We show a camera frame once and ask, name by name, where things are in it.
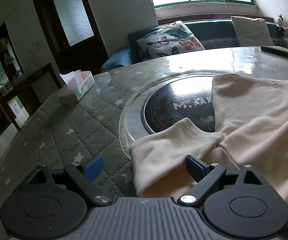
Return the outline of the cream knit garment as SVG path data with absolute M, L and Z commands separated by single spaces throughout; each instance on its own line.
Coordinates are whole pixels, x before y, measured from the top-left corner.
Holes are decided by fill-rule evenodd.
M 136 195 L 179 198 L 195 184 L 185 168 L 194 155 L 227 168 L 252 165 L 288 204 L 288 79 L 217 75 L 212 105 L 213 133 L 184 118 L 131 144 Z

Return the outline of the black round induction cooktop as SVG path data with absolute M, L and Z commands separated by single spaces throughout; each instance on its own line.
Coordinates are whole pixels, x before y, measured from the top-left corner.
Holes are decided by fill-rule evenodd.
M 215 132 L 212 105 L 212 75 L 191 75 L 171 79 L 157 88 L 141 109 L 141 121 L 154 134 L 189 118 L 204 132 Z

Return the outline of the tissue box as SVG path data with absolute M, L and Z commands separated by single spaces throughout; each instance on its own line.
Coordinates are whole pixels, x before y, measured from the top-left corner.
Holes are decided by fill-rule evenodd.
M 65 83 L 57 94 L 61 105 L 79 102 L 95 84 L 91 71 L 77 70 L 68 74 L 60 74 L 60 77 Z

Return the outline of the dark wooden display cabinet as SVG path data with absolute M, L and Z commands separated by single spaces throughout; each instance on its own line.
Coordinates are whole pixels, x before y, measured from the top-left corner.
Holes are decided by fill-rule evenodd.
M 25 74 L 14 50 L 5 23 L 0 26 L 0 137 L 10 125 L 18 131 L 42 105 L 34 90 L 36 82 L 50 80 L 47 92 L 61 88 L 61 83 L 51 65 L 46 64 L 32 74 Z

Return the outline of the blue sofa cushion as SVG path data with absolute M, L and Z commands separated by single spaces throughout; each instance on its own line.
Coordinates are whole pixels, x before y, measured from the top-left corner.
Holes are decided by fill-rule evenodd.
M 125 67 L 132 64 L 132 54 L 130 48 L 123 48 L 117 50 L 109 59 L 103 64 L 101 70 L 109 70 L 119 67 Z

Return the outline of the butterfly print pillow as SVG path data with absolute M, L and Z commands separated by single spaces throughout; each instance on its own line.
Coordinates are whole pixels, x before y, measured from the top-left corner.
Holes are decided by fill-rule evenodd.
M 181 21 L 146 34 L 136 41 L 141 61 L 205 50 L 202 43 Z

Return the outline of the teal sofa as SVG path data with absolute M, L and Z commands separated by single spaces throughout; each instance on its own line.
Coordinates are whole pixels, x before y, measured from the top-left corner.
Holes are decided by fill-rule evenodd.
M 204 21 L 188 21 L 185 22 L 186 26 L 192 31 L 196 38 L 201 41 L 205 49 L 217 49 L 217 48 L 229 48 L 238 47 L 234 27 L 231 20 L 204 20 Z M 288 49 L 288 37 L 284 36 L 278 27 L 270 22 L 267 22 L 267 27 L 270 32 L 270 36 L 275 45 Z M 154 28 L 138 31 L 128 35 L 128 41 L 132 54 L 132 64 L 141 62 L 138 54 L 136 41 L 148 33 L 158 30 L 161 27 L 166 26 L 159 25 Z

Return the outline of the black remote control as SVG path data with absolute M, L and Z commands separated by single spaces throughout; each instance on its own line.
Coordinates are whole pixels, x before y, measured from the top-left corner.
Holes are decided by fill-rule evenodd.
M 288 59 L 288 51 L 270 46 L 260 46 L 261 51 Z

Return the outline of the white plain pillow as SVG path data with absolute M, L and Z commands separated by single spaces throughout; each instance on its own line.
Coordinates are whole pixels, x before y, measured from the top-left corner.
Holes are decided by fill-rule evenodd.
M 241 47 L 274 46 L 263 18 L 231 16 L 231 21 Z

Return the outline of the dark wooden door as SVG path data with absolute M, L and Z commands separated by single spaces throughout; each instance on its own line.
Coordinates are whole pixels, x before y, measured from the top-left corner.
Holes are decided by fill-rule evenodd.
M 90 70 L 107 61 L 88 0 L 33 0 L 44 36 L 61 74 Z

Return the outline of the husky plush toy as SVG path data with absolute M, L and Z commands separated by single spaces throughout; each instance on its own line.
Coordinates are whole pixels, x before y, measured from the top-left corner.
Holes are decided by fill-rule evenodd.
M 277 16 L 276 25 L 285 36 L 288 36 L 288 26 L 285 24 L 282 14 Z

